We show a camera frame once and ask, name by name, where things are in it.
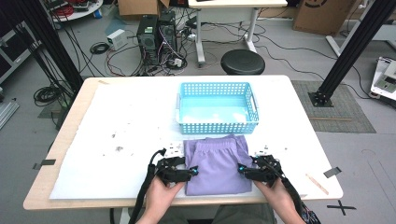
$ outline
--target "black pole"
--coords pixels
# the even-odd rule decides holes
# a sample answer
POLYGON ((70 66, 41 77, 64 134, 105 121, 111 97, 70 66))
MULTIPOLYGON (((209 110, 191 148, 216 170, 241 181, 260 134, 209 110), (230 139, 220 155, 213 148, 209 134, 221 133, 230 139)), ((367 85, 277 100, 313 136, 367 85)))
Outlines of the black pole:
POLYGON ((395 0, 375 0, 354 35, 335 62, 329 75, 316 92, 309 92, 314 106, 332 106, 330 98, 335 89, 358 60, 381 26, 396 8, 395 0))
POLYGON ((83 80, 61 39, 50 24, 49 20, 52 20, 52 18, 48 17, 48 13, 41 5, 40 0, 13 0, 12 2, 64 75, 64 79, 73 92, 71 99, 73 101, 82 86, 83 80))

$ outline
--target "wooden stick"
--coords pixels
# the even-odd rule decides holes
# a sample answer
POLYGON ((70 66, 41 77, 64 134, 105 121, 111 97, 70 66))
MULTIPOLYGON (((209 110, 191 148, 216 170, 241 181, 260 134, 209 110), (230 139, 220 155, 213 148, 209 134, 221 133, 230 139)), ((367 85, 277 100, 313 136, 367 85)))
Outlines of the wooden stick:
POLYGON ((325 117, 308 117, 314 120, 341 120, 341 121, 352 121, 351 118, 325 118, 325 117))
POLYGON ((314 179, 314 177, 312 177, 312 176, 309 175, 309 174, 306 174, 306 176, 312 181, 312 183, 314 183, 316 186, 318 186, 318 188, 320 188, 325 194, 329 195, 329 191, 327 191, 325 188, 323 188, 323 187, 319 184, 319 182, 318 182, 316 179, 314 179))

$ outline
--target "plastic storage container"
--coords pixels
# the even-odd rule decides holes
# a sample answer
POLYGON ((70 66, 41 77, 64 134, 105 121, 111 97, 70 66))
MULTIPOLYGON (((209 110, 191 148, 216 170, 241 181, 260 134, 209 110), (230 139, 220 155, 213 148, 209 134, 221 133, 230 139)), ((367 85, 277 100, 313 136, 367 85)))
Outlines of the plastic storage container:
POLYGON ((184 82, 177 96, 184 134, 253 133, 258 110, 248 82, 184 82))

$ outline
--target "purple shorts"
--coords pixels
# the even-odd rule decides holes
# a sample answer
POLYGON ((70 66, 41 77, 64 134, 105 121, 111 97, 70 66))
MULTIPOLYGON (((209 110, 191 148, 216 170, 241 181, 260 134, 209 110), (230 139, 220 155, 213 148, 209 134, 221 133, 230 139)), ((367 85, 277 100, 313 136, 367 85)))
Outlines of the purple shorts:
POLYGON ((186 185, 186 195, 236 194, 251 191, 251 180, 238 173, 238 163, 251 164, 244 135, 184 141, 186 168, 199 174, 186 185))

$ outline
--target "table leg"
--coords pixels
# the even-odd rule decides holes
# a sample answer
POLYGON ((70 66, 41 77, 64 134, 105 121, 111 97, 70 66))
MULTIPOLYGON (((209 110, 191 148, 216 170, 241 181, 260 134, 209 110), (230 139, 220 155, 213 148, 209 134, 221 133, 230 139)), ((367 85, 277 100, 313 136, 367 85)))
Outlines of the table leg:
POLYGON ((257 52, 253 45, 252 38, 254 34, 254 27, 256 26, 257 15, 259 14, 259 9, 254 7, 251 11, 250 25, 248 27, 248 33, 245 35, 245 40, 247 42, 247 47, 253 52, 257 52))
POLYGON ((197 50, 198 66, 201 67, 205 63, 204 48, 202 47, 201 37, 201 9, 197 10, 197 36, 195 37, 195 47, 197 50))
POLYGON ((129 213, 128 213, 128 208, 127 207, 122 208, 120 224, 128 224, 129 219, 130 219, 130 217, 129 217, 129 213))

